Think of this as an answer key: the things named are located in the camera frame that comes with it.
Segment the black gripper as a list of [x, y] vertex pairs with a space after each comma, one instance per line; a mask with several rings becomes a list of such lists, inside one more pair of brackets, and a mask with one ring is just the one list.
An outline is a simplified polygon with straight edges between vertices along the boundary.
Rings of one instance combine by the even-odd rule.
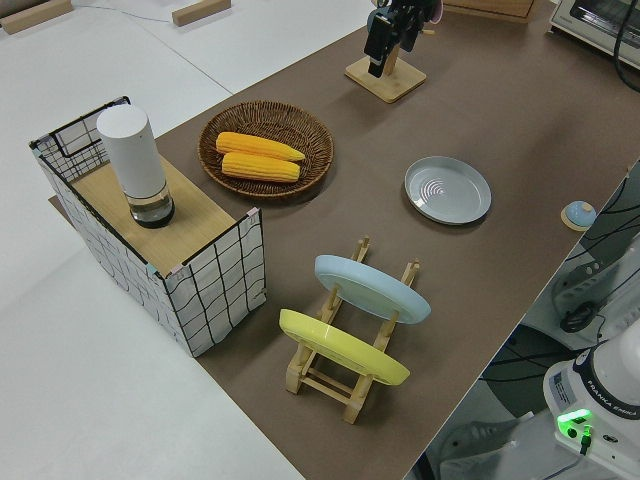
[[397, 13], [391, 9], [376, 9], [368, 17], [364, 53], [369, 56], [368, 73], [374, 77], [384, 73], [385, 57], [393, 47], [396, 17]]

